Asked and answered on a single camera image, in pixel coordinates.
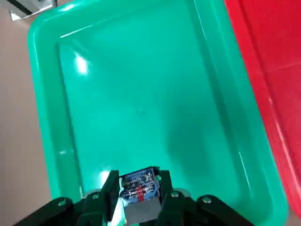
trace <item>circuit board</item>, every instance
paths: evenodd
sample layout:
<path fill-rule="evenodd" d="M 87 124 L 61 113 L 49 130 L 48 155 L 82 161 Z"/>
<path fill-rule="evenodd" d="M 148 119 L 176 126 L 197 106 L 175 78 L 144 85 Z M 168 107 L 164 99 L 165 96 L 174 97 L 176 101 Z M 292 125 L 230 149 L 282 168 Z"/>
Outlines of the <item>circuit board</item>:
<path fill-rule="evenodd" d="M 126 205 L 159 197 L 159 181 L 155 170 L 149 167 L 120 177 L 120 198 Z"/>

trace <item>floor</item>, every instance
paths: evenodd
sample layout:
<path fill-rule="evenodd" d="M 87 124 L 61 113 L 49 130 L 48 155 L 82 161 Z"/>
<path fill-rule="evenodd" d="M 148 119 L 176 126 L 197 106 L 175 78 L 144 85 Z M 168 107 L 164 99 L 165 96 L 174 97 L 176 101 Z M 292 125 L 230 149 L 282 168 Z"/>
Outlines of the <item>floor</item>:
<path fill-rule="evenodd" d="M 68 0 L 59 0 L 61 5 Z M 8 226 L 50 200 L 27 52 L 33 17 L 12 22 L 0 8 L 0 200 Z M 289 226 L 301 225 L 291 213 Z"/>

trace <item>green plastic tray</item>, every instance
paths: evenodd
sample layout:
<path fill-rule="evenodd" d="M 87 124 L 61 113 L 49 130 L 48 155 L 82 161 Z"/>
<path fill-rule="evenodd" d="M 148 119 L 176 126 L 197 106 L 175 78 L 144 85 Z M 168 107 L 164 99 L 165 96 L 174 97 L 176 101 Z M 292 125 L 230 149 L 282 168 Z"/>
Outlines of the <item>green plastic tray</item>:
<path fill-rule="evenodd" d="M 29 52 L 52 197 L 108 172 L 170 170 L 258 226 L 287 203 L 222 0 L 83 0 L 41 15 Z"/>

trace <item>red plastic bin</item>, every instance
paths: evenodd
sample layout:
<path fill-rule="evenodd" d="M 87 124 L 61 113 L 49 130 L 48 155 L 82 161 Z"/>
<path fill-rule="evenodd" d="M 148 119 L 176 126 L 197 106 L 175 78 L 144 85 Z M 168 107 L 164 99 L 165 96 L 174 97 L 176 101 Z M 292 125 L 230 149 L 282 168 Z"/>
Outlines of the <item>red plastic bin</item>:
<path fill-rule="evenodd" d="M 301 1 L 225 2 L 287 198 L 301 218 Z"/>

